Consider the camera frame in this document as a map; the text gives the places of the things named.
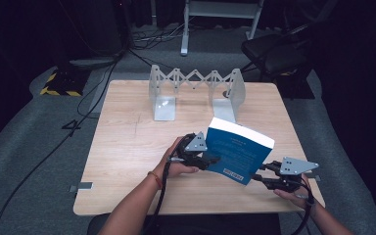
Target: bracelet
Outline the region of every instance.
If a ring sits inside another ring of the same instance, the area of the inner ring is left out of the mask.
[[[162,182],[161,182],[160,178],[153,171],[149,171],[148,175],[150,175],[150,174],[154,175],[155,180],[157,181],[159,189],[162,189]]]

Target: cable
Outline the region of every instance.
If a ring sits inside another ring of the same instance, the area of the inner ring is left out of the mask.
[[[29,179],[29,177],[45,162],[47,161],[63,144],[64,142],[66,142],[66,140],[70,137],[70,135],[72,133],[74,133],[77,128],[88,118],[88,116],[93,112],[93,110],[96,108],[96,106],[99,104],[99,102],[102,100],[102,97],[103,97],[103,93],[105,93],[106,91],[106,88],[109,84],[109,79],[112,75],[112,71],[113,69],[115,68],[115,66],[118,64],[118,61],[121,59],[121,56],[122,55],[119,55],[118,56],[118,60],[115,61],[115,64],[112,66],[110,72],[109,72],[109,76],[108,76],[108,82],[106,82],[106,85],[102,91],[102,95],[99,97],[99,99],[97,100],[96,104],[94,104],[94,106],[91,108],[91,110],[77,123],[77,125],[75,125],[71,131],[60,141],[60,143],[43,159],[41,160],[41,162],[39,162],[24,178],[23,180],[17,185],[17,187],[14,189],[14,191],[11,193],[11,195],[9,196],[9,198],[7,199],[7,201],[5,202],[4,206],[2,207],[1,211],[0,211],[0,220],[2,218],[2,215],[5,211],[5,208],[9,205],[9,203],[11,202],[12,198],[14,197],[14,195],[18,192],[18,190],[21,188],[21,186],[24,185],[24,183]]]
[[[304,220],[304,217],[299,213],[299,212],[296,212],[298,214],[298,216],[301,218],[301,220]],[[306,232],[308,235],[311,235],[312,233],[310,232],[310,229],[309,229],[309,226],[307,226],[307,223],[305,224],[305,228],[306,228]]]
[[[77,113],[83,117],[85,117],[84,114],[81,113],[80,111],[80,105],[81,103],[84,101],[85,98],[87,98],[88,95],[90,95],[100,84],[102,84],[102,82],[105,80],[105,76],[106,76],[106,72],[109,70],[109,68],[107,68],[105,70],[105,72],[103,72],[103,78],[99,81],[99,83],[97,83],[80,101],[80,103],[78,103],[77,105]]]
[[[144,62],[146,65],[148,65],[149,67],[152,66],[149,62],[147,62],[147,61],[145,60],[145,58],[143,58],[143,57],[137,55],[137,54],[134,53],[132,50],[128,49],[128,52],[130,52],[133,56],[139,58],[141,61],[143,61],[143,62]]]
[[[117,58],[113,57],[110,61],[90,64],[90,65],[80,65],[80,64],[77,63],[77,61],[70,61],[70,63],[80,71],[94,71],[94,70],[97,70],[97,69],[101,69],[101,68],[111,66],[112,64],[115,63],[116,59]]]
[[[168,41],[175,39],[176,37],[180,37],[180,36],[182,36],[182,34],[177,34],[177,35],[173,35],[173,34],[175,32],[177,32],[177,33],[181,32],[183,30],[182,27],[184,25],[185,25],[185,23],[181,24],[180,26],[176,27],[175,29],[167,29],[167,30],[172,30],[172,32],[170,34],[165,34],[165,31],[162,31],[160,35],[155,36],[155,34],[158,32],[156,30],[149,37],[142,37],[142,38],[137,38],[137,39],[133,38],[133,41],[136,41],[136,42],[147,41],[145,46],[134,46],[133,49],[135,49],[135,50],[152,49],[162,42],[168,42]]]
[[[307,198],[306,207],[305,207],[305,216],[304,216],[301,224],[299,225],[299,227],[292,234],[292,235],[297,235],[297,234],[299,234],[302,231],[302,229],[304,229],[305,225],[307,224],[307,220],[309,219],[309,216],[310,216],[310,210],[311,210],[312,206],[314,205],[314,197],[313,197],[312,191],[306,185],[306,182],[305,182],[305,184],[303,184],[303,183],[300,183],[300,182],[296,182],[296,181],[292,181],[292,180],[287,180],[286,183],[295,184],[295,185],[299,185],[301,187],[304,187],[307,190],[307,193],[308,193],[308,198]]]
[[[153,62],[154,64],[157,64],[157,65],[165,66],[165,67],[167,67],[167,68],[169,68],[169,69],[171,69],[171,70],[175,69],[174,67],[168,66],[168,65],[163,64],[163,63],[161,63],[161,62],[157,62],[157,61],[154,61],[154,60],[149,59],[149,58],[146,58],[146,57],[138,56],[138,55],[136,55],[134,52],[132,52],[132,54],[135,55],[137,58],[139,58],[140,60],[142,60],[143,62],[145,62],[145,63],[148,64],[148,65],[150,65],[150,64],[149,64],[148,62],[146,62],[146,61]]]
[[[179,146],[179,144],[182,143],[182,141],[184,140],[184,138],[181,138],[179,141],[178,141],[178,144],[176,146]],[[178,148],[175,147],[172,151],[172,153],[170,153],[169,155],[169,158],[173,157],[175,155],[175,152]],[[157,203],[157,207],[155,209],[155,212],[151,218],[151,220],[149,221],[149,224],[146,226],[146,228],[142,231],[142,234],[146,234],[149,229],[151,228],[152,224],[155,223],[155,221],[157,220],[157,217],[158,217],[158,214],[160,212],[160,209],[161,209],[161,205],[162,205],[162,202],[164,200],[164,196],[165,196],[165,190],[166,190],[166,181],[167,181],[167,176],[169,174],[169,168],[170,168],[170,165],[171,165],[171,161],[168,160],[166,162],[166,164],[164,165],[164,171],[163,171],[163,187],[161,189],[161,194],[160,194],[160,198],[158,200],[158,203]]]

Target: person's right hand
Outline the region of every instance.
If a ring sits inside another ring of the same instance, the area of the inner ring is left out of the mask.
[[[164,167],[167,161],[167,158],[169,155],[173,152],[173,150],[178,146],[180,140],[183,138],[183,136],[179,136],[178,138],[175,139],[173,142],[172,146],[170,146],[166,152],[164,153],[164,156],[162,157],[161,161],[158,163],[158,165],[154,169],[154,173],[162,179],[163,172],[164,172]],[[172,163],[170,164],[169,167],[169,178],[178,176],[181,173],[195,173],[198,172],[199,169],[196,166],[187,166],[185,164],[181,163]]]
[[[307,187],[310,189],[309,181],[307,180],[306,175],[302,174],[302,179],[303,179],[302,183],[306,184]],[[308,192],[307,192],[307,189],[302,186],[293,193],[288,193],[280,189],[273,190],[273,193],[275,193],[277,196],[283,199],[290,200],[293,204],[295,204],[296,206],[302,209],[306,207],[306,199],[307,199]]]

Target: chair leg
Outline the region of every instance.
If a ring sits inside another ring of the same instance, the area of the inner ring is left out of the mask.
[[[249,62],[248,64],[246,64],[244,67],[240,69],[240,72],[250,71],[250,70],[247,70],[247,68],[250,67],[252,64],[253,62]]]
[[[294,100],[296,97],[296,94],[298,93],[299,89],[301,88],[301,85],[304,83],[304,81],[307,79],[307,76],[310,74],[310,71],[312,70],[312,66],[310,64],[304,65],[298,71],[293,74],[293,79],[295,79],[294,88],[292,91],[292,97],[291,100]]]
[[[264,79],[264,74],[265,74],[265,70],[260,70],[260,74],[258,75],[258,81],[259,82],[262,82],[263,79]]]

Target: gray metal bracket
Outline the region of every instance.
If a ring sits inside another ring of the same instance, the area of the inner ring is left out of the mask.
[[[192,77],[199,78],[200,81],[192,82]],[[214,116],[234,123],[239,107],[246,98],[246,86],[239,69],[234,69],[229,75],[222,77],[216,70],[206,76],[201,75],[197,70],[184,75],[180,69],[164,74],[157,65],[152,65],[149,98],[152,102],[154,120],[175,120],[176,97],[162,95],[166,84],[172,87],[174,94],[179,92],[182,85],[195,90],[205,84],[209,88],[209,103],[212,104]],[[217,87],[225,88],[223,99],[214,99],[213,93]]]
[[[282,175],[298,175],[311,169],[318,168],[319,164],[307,161],[292,159],[289,157],[283,158],[283,163],[280,166],[280,174]]]
[[[92,189],[92,188],[93,188],[93,182],[80,182],[78,183],[78,186],[75,186],[75,185],[70,186],[69,192],[77,193],[78,190],[86,190],[86,189]]]
[[[185,150],[187,152],[190,151],[206,151],[207,145],[206,145],[206,138],[204,138],[204,134],[202,131],[200,131],[197,136],[191,142],[185,147]]]

